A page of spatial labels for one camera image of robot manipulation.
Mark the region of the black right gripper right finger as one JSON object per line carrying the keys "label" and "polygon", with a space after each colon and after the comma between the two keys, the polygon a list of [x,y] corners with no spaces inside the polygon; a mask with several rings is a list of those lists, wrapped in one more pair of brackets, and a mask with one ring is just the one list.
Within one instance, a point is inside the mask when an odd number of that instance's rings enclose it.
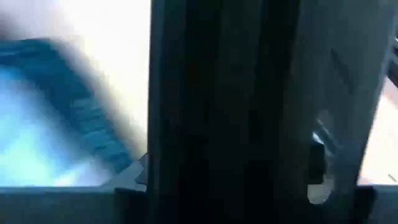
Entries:
{"label": "black right gripper right finger", "polygon": [[398,185],[360,185],[358,224],[398,224]]}

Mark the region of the dark navy backpack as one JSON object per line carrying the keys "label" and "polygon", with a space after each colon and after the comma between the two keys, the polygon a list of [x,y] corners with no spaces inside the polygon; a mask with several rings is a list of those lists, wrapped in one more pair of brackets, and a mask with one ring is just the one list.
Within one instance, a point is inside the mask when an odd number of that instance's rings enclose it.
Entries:
{"label": "dark navy backpack", "polygon": [[398,0],[152,0],[147,224],[358,224]]}

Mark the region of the white mesh bag blue trim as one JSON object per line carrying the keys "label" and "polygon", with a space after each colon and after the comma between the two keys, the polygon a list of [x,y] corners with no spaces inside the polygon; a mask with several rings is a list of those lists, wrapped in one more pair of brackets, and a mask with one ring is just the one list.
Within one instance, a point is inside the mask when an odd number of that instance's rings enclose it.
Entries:
{"label": "white mesh bag blue trim", "polygon": [[0,40],[0,187],[144,191],[143,173],[78,52]]}

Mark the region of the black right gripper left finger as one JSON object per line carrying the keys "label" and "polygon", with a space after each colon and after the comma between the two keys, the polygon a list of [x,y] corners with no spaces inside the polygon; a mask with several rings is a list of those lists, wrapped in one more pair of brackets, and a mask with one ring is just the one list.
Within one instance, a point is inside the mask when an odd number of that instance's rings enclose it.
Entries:
{"label": "black right gripper left finger", "polygon": [[0,187],[0,224],[146,224],[145,192],[100,187]]}

